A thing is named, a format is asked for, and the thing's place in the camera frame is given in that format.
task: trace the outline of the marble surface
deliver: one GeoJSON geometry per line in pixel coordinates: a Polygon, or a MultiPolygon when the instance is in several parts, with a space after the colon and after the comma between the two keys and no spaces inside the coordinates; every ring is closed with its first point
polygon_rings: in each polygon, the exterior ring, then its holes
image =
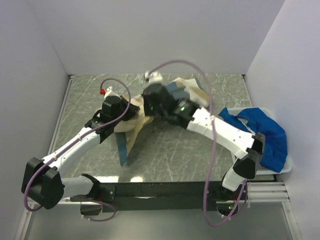
{"type": "MultiPolygon", "coordinates": [[[[136,96],[143,90],[142,76],[137,74],[75,75],[64,107],[54,149],[60,148],[74,137],[92,115],[101,108],[103,97],[100,83],[105,78],[118,78],[136,96]]],[[[208,84],[198,74],[163,74],[164,83],[181,77],[197,77],[205,91],[208,84]]],[[[213,90],[214,114],[224,108],[251,107],[251,101],[240,74],[208,74],[213,90]]],[[[120,95],[126,91],[120,84],[110,81],[120,95]]],[[[159,119],[146,125],[137,136],[126,164],[121,167],[114,135],[88,151],[65,177],[83,173],[98,177],[103,182],[178,182],[204,181],[211,160],[212,141],[197,133],[169,125],[159,119]]],[[[216,148],[216,160],[211,180],[220,181],[232,165],[231,153],[221,145],[216,148]]],[[[256,180],[273,180],[272,175],[258,176],[256,180]]]]}

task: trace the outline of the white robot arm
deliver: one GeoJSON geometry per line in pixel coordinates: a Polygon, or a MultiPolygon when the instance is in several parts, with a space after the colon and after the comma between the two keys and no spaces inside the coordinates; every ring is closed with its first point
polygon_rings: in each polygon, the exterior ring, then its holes
{"type": "MultiPolygon", "coordinates": [[[[261,133],[251,133],[239,130],[223,120],[211,116],[209,111],[200,107],[189,99],[175,100],[161,84],[159,74],[155,80],[150,81],[144,89],[143,107],[146,116],[160,117],[170,124],[178,125],[186,130],[201,134],[213,140],[212,120],[216,129],[216,142],[230,150],[238,160],[233,164],[221,181],[223,189],[234,192],[245,179],[253,179],[264,151],[265,136],[261,133]]],[[[52,158],[55,159],[43,169],[27,190],[28,197],[46,209],[53,208],[62,198],[73,196],[96,196],[99,192],[99,181],[94,177],[83,174],[74,178],[63,178],[73,164],[90,149],[102,143],[114,132],[115,126],[120,122],[102,127],[81,138],[84,133],[95,129],[119,117],[128,102],[118,95],[111,94],[105,98],[101,110],[97,111],[84,128],[69,142],[57,151],[39,160],[32,158],[26,165],[21,191],[35,172],[52,158]],[[70,147],[74,140],[79,141],[70,147]]],[[[139,107],[130,105],[128,112],[121,119],[128,121],[139,111],[139,107]]]]}

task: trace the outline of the blue cloth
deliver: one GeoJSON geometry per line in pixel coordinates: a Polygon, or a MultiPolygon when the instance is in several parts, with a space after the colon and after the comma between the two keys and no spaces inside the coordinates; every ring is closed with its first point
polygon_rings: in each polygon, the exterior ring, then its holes
{"type": "Polygon", "coordinates": [[[260,164],[277,173],[281,172],[284,168],[287,150],[287,136],[285,130],[279,126],[274,120],[269,118],[260,108],[252,107],[246,108],[239,112],[237,116],[231,115],[225,107],[219,116],[230,125],[243,130],[250,131],[238,119],[246,119],[247,126],[255,133],[262,133],[265,135],[264,154],[260,164]]]}

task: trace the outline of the white wall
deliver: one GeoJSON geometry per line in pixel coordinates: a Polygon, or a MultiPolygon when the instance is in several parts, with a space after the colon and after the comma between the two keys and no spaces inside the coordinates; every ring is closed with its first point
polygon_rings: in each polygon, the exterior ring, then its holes
{"type": "Polygon", "coordinates": [[[286,0],[246,75],[255,106],[271,109],[288,139],[285,176],[303,239],[319,239],[320,1],[286,0]]]}
{"type": "Polygon", "coordinates": [[[0,235],[10,240],[23,212],[27,161],[50,145],[67,74],[25,0],[0,7],[0,235]]]}
{"type": "MultiPolygon", "coordinates": [[[[284,0],[27,0],[66,71],[143,73],[187,59],[249,69],[284,0]]],[[[165,72],[194,72],[174,65],[165,72]]]]}

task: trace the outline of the black bracket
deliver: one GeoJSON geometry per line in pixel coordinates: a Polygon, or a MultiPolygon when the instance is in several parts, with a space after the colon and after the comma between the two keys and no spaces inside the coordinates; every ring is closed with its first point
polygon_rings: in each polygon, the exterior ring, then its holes
{"type": "MultiPolygon", "coordinates": [[[[35,157],[27,162],[21,187],[22,193],[25,193],[29,180],[43,165],[44,163],[35,157]]],[[[60,173],[54,168],[47,166],[32,182],[28,191],[28,197],[45,209],[52,209],[63,197],[64,188],[60,173]]]]}
{"type": "Polygon", "coordinates": [[[248,154],[242,159],[237,159],[233,165],[235,173],[246,179],[254,179],[256,177],[256,172],[265,150],[266,136],[258,132],[252,137],[254,142],[252,148],[247,148],[248,154]]]}

